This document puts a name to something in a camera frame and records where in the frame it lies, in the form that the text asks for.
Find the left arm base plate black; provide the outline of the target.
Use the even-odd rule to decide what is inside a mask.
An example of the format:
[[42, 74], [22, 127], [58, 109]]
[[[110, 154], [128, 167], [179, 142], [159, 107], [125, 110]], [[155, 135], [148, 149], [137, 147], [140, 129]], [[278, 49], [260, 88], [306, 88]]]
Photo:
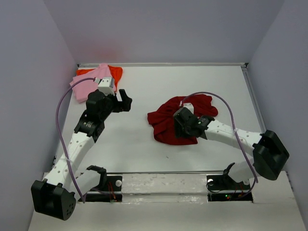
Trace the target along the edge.
[[96, 186], [86, 193], [85, 202], [122, 202], [122, 176], [108, 175], [104, 185]]

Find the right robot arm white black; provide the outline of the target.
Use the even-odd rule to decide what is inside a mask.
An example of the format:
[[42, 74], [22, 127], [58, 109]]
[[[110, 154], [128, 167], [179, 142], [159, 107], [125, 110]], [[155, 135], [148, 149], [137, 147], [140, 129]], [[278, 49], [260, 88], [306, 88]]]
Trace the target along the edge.
[[177, 138], [202, 138], [217, 141], [239, 149], [244, 161], [229, 164], [221, 177], [222, 185], [232, 189], [238, 183], [263, 177], [277, 180], [289, 153], [278, 135], [266, 130], [250, 132], [228, 126], [210, 116], [197, 117], [188, 108], [182, 107], [173, 115]]

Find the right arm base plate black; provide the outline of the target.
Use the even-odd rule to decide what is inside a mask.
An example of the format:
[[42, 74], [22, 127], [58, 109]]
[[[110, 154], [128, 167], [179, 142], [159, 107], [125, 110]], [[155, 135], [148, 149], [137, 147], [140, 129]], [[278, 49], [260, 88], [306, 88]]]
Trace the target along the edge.
[[243, 182], [236, 183], [233, 180], [224, 182], [222, 175], [208, 175], [206, 180], [208, 202], [253, 202], [250, 184], [244, 184]]

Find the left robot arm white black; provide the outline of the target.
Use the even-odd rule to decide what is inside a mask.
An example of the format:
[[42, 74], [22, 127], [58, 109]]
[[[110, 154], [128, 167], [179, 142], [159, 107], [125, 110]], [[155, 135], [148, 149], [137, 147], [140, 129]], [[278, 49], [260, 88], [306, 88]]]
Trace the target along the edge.
[[128, 112], [132, 99], [124, 89], [106, 94], [96, 90], [88, 95], [86, 109], [72, 134], [70, 143], [64, 145], [64, 153], [43, 180], [31, 186], [34, 210], [61, 220], [68, 220], [77, 201], [86, 201], [91, 189], [101, 190], [106, 186], [107, 173], [103, 167], [91, 165], [76, 176], [82, 160], [98, 140], [105, 128], [105, 120], [111, 113]]

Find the dark red t shirt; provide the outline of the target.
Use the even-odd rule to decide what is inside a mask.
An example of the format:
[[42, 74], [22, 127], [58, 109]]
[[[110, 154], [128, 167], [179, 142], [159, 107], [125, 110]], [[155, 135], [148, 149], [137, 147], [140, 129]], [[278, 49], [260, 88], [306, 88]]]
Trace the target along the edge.
[[[174, 128], [174, 113], [180, 108], [183, 96], [176, 96], [162, 104], [156, 111], [147, 114], [147, 121], [154, 129], [154, 139], [160, 143], [168, 145], [195, 145], [197, 138], [176, 138]], [[212, 105], [212, 97], [204, 94], [194, 95], [188, 98], [188, 103], [192, 103], [194, 114], [197, 117], [202, 115], [216, 117], [218, 110]]]

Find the pink t shirt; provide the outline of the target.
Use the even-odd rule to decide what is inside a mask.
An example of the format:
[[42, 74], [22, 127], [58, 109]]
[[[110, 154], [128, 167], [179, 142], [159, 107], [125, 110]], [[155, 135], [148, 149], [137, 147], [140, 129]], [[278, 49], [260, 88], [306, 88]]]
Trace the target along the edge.
[[[102, 66], [108, 66], [106, 63], [100, 64], [95, 70], [88, 72], [83, 75], [75, 76], [73, 77], [72, 81], [70, 82], [70, 86], [75, 84], [76, 82], [86, 79], [86, 78], [99, 78], [102, 79], [103, 77], [112, 77], [110, 72], [105, 72], [101, 69]], [[73, 87], [73, 93], [78, 103], [82, 103], [87, 100], [88, 95], [97, 90], [98, 84], [95, 83], [93, 80], [85, 80], [81, 83], [77, 84], [75, 87]]]

